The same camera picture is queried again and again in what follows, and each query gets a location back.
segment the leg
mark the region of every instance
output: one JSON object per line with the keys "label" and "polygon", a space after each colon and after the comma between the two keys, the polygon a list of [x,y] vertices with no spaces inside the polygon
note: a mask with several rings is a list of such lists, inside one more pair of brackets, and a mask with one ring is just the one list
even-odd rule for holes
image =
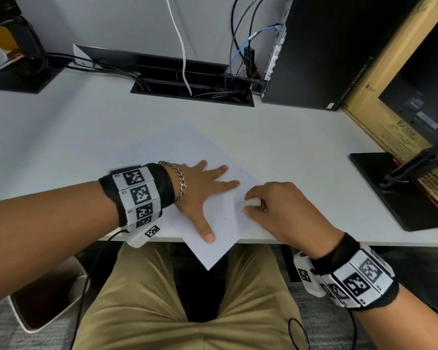
{"label": "leg", "polygon": [[[268,245],[236,245],[229,254],[226,293],[209,331],[212,348],[294,349],[288,321],[301,322],[295,301]],[[307,349],[304,333],[292,322],[299,349]]]}
{"label": "leg", "polygon": [[112,274],[82,319],[75,350],[182,349],[192,345],[167,248],[124,244]]}

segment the silver chain bracelet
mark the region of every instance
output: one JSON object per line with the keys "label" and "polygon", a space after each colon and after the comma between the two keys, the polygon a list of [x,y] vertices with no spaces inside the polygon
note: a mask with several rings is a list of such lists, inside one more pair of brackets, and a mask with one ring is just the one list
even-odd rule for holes
{"label": "silver chain bracelet", "polygon": [[177,173],[178,179],[180,180],[180,196],[178,197],[177,200],[174,201],[174,203],[177,204],[185,194],[185,191],[187,190],[187,183],[185,183],[185,177],[183,176],[182,171],[178,169],[178,167],[175,164],[172,164],[167,161],[159,161],[158,164],[172,167],[175,170],[175,173]]}

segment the person's left hand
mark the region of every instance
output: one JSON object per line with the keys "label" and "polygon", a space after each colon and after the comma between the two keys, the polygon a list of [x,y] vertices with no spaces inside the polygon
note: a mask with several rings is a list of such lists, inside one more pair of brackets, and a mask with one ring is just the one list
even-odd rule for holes
{"label": "person's left hand", "polygon": [[[206,242],[212,243],[216,237],[204,217],[203,204],[211,195],[237,188],[240,182],[217,182],[215,179],[227,172],[228,167],[221,166],[210,171],[204,171],[207,163],[207,161],[203,160],[194,167],[188,167],[186,164],[176,164],[183,173],[187,185],[185,194],[176,206],[182,214],[192,221],[200,236]],[[180,195],[180,181],[178,180],[177,173],[175,173],[172,167],[164,167],[172,180],[175,189],[175,198],[177,199]]]}

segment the desk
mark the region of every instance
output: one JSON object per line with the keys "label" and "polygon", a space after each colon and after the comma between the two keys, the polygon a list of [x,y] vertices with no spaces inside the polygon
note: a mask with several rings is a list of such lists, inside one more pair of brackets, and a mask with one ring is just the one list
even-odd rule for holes
{"label": "desk", "polygon": [[[0,155],[0,199],[96,180],[120,166],[117,152],[188,120],[260,181],[294,182],[357,240],[438,246],[438,229],[403,231],[351,165],[350,153],[380,148],[346,114],[265,105],[258,97],[250,108],[135,95],[132,85],[65,70],[39,95],[0,92],[0,128],[12,142],[0,133],[0,154],[7,155]],[[169,229],[153,240],[181,237]],[[264,231],[239,242],[277,243]]]}

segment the white sheet of paper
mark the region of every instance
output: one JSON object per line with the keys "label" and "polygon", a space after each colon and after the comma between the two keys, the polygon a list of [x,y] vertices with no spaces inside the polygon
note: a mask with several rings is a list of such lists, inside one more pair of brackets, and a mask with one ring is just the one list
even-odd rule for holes
{"label": "white sheet of paper", "polygon": [[180,231],[185,243],[209,270],[239,240],[240,231],[256,228],[254,222],[242,213],[241,208],[245,193],[261,182],[189,122],[181,123],[142,140],[117,155],[117,160],[124,166],[157,163],[160,160],[193,166],[202,159],[208,160],[206,169],[214,169],[224,164],[229,167],[229,170],[218,179],[219,181],[240,181],[238,188],[212,196],[204,203],[204,217],[214,231],[216,240],[211,244],[203,241],[191,221],[175,206],[164,210],[163,226]]}

